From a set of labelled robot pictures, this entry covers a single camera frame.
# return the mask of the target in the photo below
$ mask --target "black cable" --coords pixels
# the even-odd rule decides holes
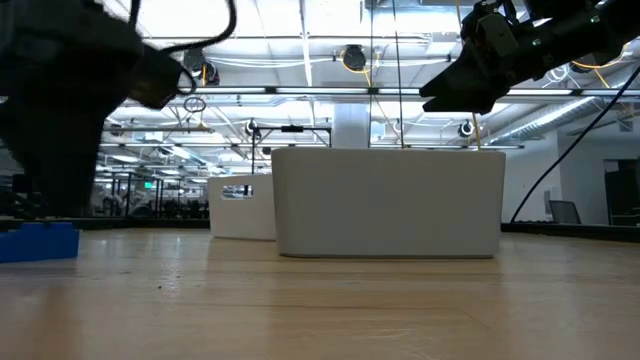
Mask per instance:
[[[370,44],[369,44],[369,46],[370,46],[369,61],[371,61],[371,66],[369,66],[369,69],[371,69],[371,70],[369,71],[369,73],[371,75],[370,75],[370,86],[369,87],[373,86],[373,84],[374,84],[374,77],[373,77],[373,65],[374,65],[374,63],[373,63],[373,52],[374,52],[374,49],[373,49],[373,15],[374,14],[373,14],[373,12],[375,11],[375,8],[376,8],[376,3],[374,1],[372,1],[371,2],[371,11],[370,11],[371,14],[369,14],[369,15],[371,15],[371,24],[370,24],[370,26],[371,26],[371,33],[370,33],[371,37],[369,39],[370,40]],[[369,132],[371,132],[371,122],[373,121],[373,119],[371,118],[372,117],[371,114],[373,114],[373,92],[369,93]],[[369,140],[367,140],[367,144],[368,144],[367,148],[370,148],[371,147],[371,136],[369,136]]]
[[[396,32],[396,59],[398,61],[398,96],[400,97],[400,143],[404,149],[404,116],[402,114],[402,71],[400,70],[400,42],[398,40],[398,26],[396,21],[396,0],[393,5],[393,23]]]
[[[142,0],[131,0],[131,14],[129,15],[129,25],[136,28],[138,23],[138,15],[140,14],[140,3]]]
[[[547,175],[549,175],[553,171],[553,169],[555,169],[556,166],[558,166],[558,164],[560,164],[562,160],[564,160],[564,158],[566,158],[567,155],[569,155],[569,153],[578,145],[578,143],[587,135],[587,133],[589,133],[589,131],[591,131],[593,127],[596,126],[596,124],[598,124],[598,122],[600,122],[600,120],[602,120],[602,118],[605,115],[607,115],[609,110],[611,110],[611,108],[613,108],[613,106],[618,102],[618,100],[620,100],[620,98],[622,97],[622,94],[624,94],[624,92],[627,91],[629,86],[631,86],[631,83],[635,80],[635,78],[639,74],[640,74],[640,67],[638,67],[633,72],[629,80],[627,80],[627,82],[620,88],[620,91],[618,91],[618,94],[616,94],[616,96],[613,98],[613,100],[611,100],[609,105],[607,105],[607,107],[605,107],[604,110],[602,110],[600,115],[598,115],[598,117],[596,117],[595,120],[593,120],[591,124],[587,126],[586,129],[584,129],[584,131],[580,134],[580,136],[578,136],[576,141],[574,141],[573,144],[571,144],[571,146],[569,146],[569,148],[562,154],[562,156],[560,156],[560,158],[558,158],[558,160],[556,160],[556,162],[554,162],[553,165],[551,165],[551,167],[547,171],[545,171],[544,174],[542,174],[540,179],[538,179],[538,181],[536,181],[536,183],[533,184],[533,187],[531,188],[531,190],[529,190],[529,192],[527,193],[527,196],[524,197],[524,199],[520,203],[520,206],[518,206],[518,209],[516,210],[515,214],[513,214],[513,217],[511,218],[512,224],[516,222],[516,218],[518,217],[518,214],[520,214],[520,210],[522,210],[522,207],[524,207],[524,205],[527,203],[527,200],[529,200],[529,197],[531,197],[531,194],[533,194],[533,192],[538,187],[538,185],[540,185],[542,180],[544,180],[547,177]]]
[[[227,0],[227,6],[229,7],[229,24],[227,25],[227,28],[220,33],[220,35],[212,37],[207,40],[196,41],[190,44],[180,44],[180,45],[169,46],[167,48],[162,49],[162,52],[174,53],[174,52],[185,51],[189,49],[201,49],[203,47],[215,45],[219,42],[227,40],[231,36],[231,34],[233,34],[233,32],[236,30],[236,25],[238,23],[238,14],[236,11],[236,4],[234,3],[233,0]]]

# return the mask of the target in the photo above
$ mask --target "ceiling pipe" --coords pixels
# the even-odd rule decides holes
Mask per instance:
[[[227,124],[227,127],[239,138],[242,139],[245,142],[250,142],[249,138],[247,138],[242,131],[238,130],[238,128],[236,128],[233,125],[233,122],[231,122],[231,120],[227,117],[227,115],[225,115],[220,109],[218,109],[217,107],[211,107],[208,108],[210,109],[220,120],[224,121]]]
[[[213,133],[215,132],[215,130],[210,129],[210,128],[197,128],[197,127],[193,127],[193,128],[175,128],[175,127],[164,127],[164,128],[158,128],[158,127],[133,127],[133,128],[104,128],[102,129],[102,132],[156,132],[156,131],[173,131],[174,133],[181,133],[181,132],[207,132],[207,133]]]
[[[216,98],[216,96],[211,96],[211,95],[204,95],[201,96],[202,101],[204,101],[204,103],[207,106],[255,106],[255,107],[259,107],[259,106],[264,106],[264,107],[276,107],[278,105],[284,104],[287,101],[298,101],[298,100],[304,100],[302,97],[273,97],[271,100],[269,101],[247,101],[247,100],[243,100],[242,99],[242,95],[237,95],[236,99],[223,99],[221,100],[219,98],[220,96],[218,96],[218,98]],[[175,98],[171,101],[169,101],[167,103],[167,105],[165,105],[166,107],[183,107],[184,106],[184,100],[185,98],[181,97],[181,98]],[[127,99],[125,100],[120,107],[125,107],[125,108],[138,108],[138,107],[144,107],[142,106],[139,102],[135,101],[135,100],[131,100],[131,99]]]
[[[304,58],[304,75],[307,78],[307,86],[313,86],[311,74],[311,55],[309,52],[309,33],[307,32],[306,0],[300,0],[300,24],[302,26],[302,57]]]
[[[370,41],[371,36],[357,36],[357,35],[308,35],[308,40],[316,41],[316,40],[344,40],[344,41]],[[180,43],[189,43],[195,41],[207,40],[207,37],[200,36],[147,36],[143,37],[143,40],[146,42],[173,42],[176,44]],[[271,36],[235,36],[229,38],[227,41],[243,41],[243,40],[269,40],[269,41],[291,41],[291,40],[301,40],[302,36],[290,36],[290,35],[271,35]],[[376,43],[393,43],[395,44],[395,37],[393,36],[374,36],[373,40]],[[400,43],[407,44],[424,44],[427,43],[428,40],[425,36],[421,35],[401,35],[398,36],[398,41]]]
[[[607,81],[612,87],[618,88],[629,80],[634,70],[635,65],[626,67],[609,76]],[[634,84],[638,84],[638,79],[634,80]],[[539,137],[575,120],[600,112],[608,102],[609,98],[589,96],[565,104],[549,105],[495,132],[491,138],[485,137],[482,141],[497,145],[512,142],[514,139],[522,142]]]

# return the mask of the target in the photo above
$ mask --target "wire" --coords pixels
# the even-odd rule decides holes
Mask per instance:
[[[138,15],[140,14],[140,3],[142,0],[131,0],[131,14],[129,15],[129,26],[136,28]]]
[[[605,80],[604,77],[602,77],[602,74],[600,74],[600,71],[598,71],[598,69],[595,69],[595,73],[596,75],[598,75],[598,78],[602,82],[602,85],[604,85],[607,89],[611,89],[611,86],[609,86],[609,83],[607,82],[607,80]]]
[[[460,26],[460,31],[462,31],[462,15],[460,15],[460,0],[456,0],[456,13],[458,15],[458,25]],[[478,151],[482,150],[482,139],[480,139],[480,129],[478,128],[478,118],[476,117],[476,113],[471,113],[471,118],[473,120],[473,129],[476,135],[476,145],[478,146]]]
[[[636,79],[638,74],[640,74],[640,67],[638,67],[633,72],[629,80],[627,80],[627,82],[620,88],[620,91],[618,91],[618,94],[613,98],[613,100],[611,100],[609,105],[607,105],[607,107],[605,107],[604,110],[602,110],[600,115],[598,115],[598,117],[596,117],[595,120],[593,120],[591,124],[589,124],[589,126],[587,126],[584,129],[584,131],[582,131],[580,136],[578,136],[578,138],[573,142],[573,144],[571,144],[571,146],[569,146],[569,148],[562,154],[562,156],[560,156],[560,158],[558,158],[558,160],[556,160],[556,162],[554,162],[553,165],[551,165],[551,167],[547,169],[547,171],[545,171],[544,174],[542,174],[542,176],[538,179],[538,181],[536,181],[535,184],[533,184],[533,187],[531,188],[531,190],[529,190],[527,195],[524,197],[524,199],[520,203],[520,206],[518,206],[518,209],[513,214],[513,217],[511,218],[512,224],[515,223],[516,218],[518,217],[518,215],[520,214],[520,211],[522,210],[522,207],[524,207],[527,200],[529,200],[529,198],[531,197],[531,194],[533,194],[533,192],[538,187],[538,185],[540,185],[542,180],[544,180],[547,177],[547,175],[549,175],[553,171],[553,169],[555,169],[556,166],[558,166],[562,162],[562,160],[564,160],[567,157],[567,155],[571,153],[571,151],[578,145],[578,143],[582,141],[582,139],[587,135],[587,133],[589,133],[589,131],[591,131],[598,124],[598,122],[600,122],[600,120],[602,120],[602,118],[605,115],[607,115],[607,113],[611,110],[611,108],[613,108],[613,106],[618,102],[618,100],[620,100],[620,98],[622,97],[622,94],[624,94],[624,92],[629,88],[629,86],[631,86],[631,83],[633,83],[633,81]]]
[[[180,44],[169,46],[167,48],[162,49],[162,52],[165,53],[174,53],[178,51],[185,51],[190,49],[201,49],[207,46],[215,45],[217,43],[223,42],[227,40],[231,34],[236,30],[236,25],[238,25],[238,13],[236,10],[236,4],[234,0],[226,0],[227,6],[229,7],[229,24],[227,24],[227,28],[224,29],[223,32],[218,36],[214,36],[207,40],[196,41],[189,44]]]
[[[367,79],[367,84],[371,87],[371,78],[369,77],[369,73],[364,73],[364,77]]]
[[[393,27],[396,34],[396,59],[398,62],[398,98],[400,100],[400,143],[404,149],[404,116],[402,114],[402,71],[400,71],[400,42],[398,40],[398,21],[396,19],[396,0],[393,0]]]
[[[576,64],[576,65],[578,65],[580,67],[583,67],[585,69],[592,69],[592,70],[606,69],[608,67],[612,67],[612,66],[618,65],[622,60],[624,60],[624,57],[626,55],[625,52],[627,51],[628,47],[629,47],[629,44],[625,44],[624,48],[622,49],[622,53],[620,54],[620,56],[617,59],[615,59],[615,60],[613,60],[610,63],[605,64],[605,65],[587,65],[587,64],[579,63],[577,61],[572,61],[572,63],[574,63],[574,64]]]

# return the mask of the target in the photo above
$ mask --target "blue block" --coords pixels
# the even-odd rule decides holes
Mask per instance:
[[[24,223],[0,234],[0,263],[75,258],[79,241],[80,232],[70,223]]]

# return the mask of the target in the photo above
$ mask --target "wooden table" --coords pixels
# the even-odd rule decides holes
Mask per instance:
[[[300,260],[201,230],[85,232],[0,265],[0,359],[638,359],[640,246],[505,235],[493,260]]]

